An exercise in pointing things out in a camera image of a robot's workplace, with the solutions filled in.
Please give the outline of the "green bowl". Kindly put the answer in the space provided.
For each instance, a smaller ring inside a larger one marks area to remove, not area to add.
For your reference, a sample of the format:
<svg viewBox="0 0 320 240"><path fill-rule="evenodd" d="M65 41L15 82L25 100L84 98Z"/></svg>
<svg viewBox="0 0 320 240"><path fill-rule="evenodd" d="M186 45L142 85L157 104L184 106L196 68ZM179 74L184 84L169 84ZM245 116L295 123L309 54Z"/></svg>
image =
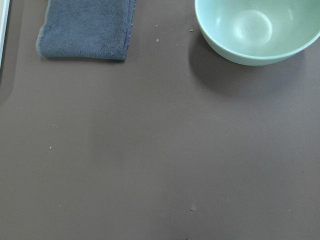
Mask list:
<svg viewBox="0 0 320 240"><path fill-rule="evenodd" d="M320 36L318 0L196 0L194 9L208 45L240 65L281 62Z"/></svg>

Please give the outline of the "grey folded cloth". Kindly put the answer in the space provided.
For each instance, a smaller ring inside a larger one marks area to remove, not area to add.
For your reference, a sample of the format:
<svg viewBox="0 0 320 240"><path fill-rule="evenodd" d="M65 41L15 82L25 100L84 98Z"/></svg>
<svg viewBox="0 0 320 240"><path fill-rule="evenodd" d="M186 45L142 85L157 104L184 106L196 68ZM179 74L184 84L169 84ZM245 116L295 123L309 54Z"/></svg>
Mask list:
<svg viewBox="0 0 320 240"><path fill-rule="evenodd" d="M46 58L123 61L134 9L133 0L50 0L36 50Z"/></svg>

